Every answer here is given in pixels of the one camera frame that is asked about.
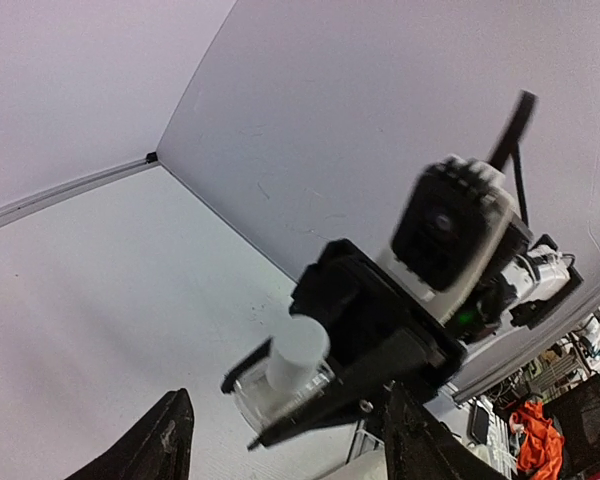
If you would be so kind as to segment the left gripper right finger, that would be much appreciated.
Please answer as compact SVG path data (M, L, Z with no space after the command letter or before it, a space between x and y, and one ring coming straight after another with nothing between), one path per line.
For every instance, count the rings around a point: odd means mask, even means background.
M401 382L389 393L383 438L392 480L504 477L459 442Z

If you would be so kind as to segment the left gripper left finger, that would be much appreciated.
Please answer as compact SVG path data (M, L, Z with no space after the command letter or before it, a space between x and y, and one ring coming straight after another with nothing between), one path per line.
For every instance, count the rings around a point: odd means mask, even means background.
M165 393L117 442L74 472L80 479L187 479L195 425L186 389Z

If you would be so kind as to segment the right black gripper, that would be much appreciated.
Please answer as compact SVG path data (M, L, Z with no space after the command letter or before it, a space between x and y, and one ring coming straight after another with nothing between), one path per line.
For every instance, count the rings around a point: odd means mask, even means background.
M328 242L301 274L289 313L327 330L335 379L265 427L247 446L269 448L310 430L353 423L363 400L382 403L404 387L422 405L459 370L466 350L371 258L348 239ZM270 354L267 338L224 376L224 395Z

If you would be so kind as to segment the white nail polish cap brush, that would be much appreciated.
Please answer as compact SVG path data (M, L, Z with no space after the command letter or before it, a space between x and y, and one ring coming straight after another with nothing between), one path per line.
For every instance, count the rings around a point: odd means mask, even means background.
M315 375L330 349L327 330L308 316L294 316L276 326L270 344L266 378L278 392L293 393Z

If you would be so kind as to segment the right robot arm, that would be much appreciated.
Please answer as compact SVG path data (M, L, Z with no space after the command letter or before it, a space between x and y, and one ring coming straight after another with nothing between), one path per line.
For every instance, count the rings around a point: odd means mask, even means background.
M293 318L315 320L329 339L310 378L276 390L266 377L274 356L267 340L226 374L221 390L256 432L257 446L361 420L381 428L393 384L418 404L429 402L460 370L467 346L493 333L502 314L532 328L581 283L543 236L442 325L351 241L335 240L305 269L289 308Z

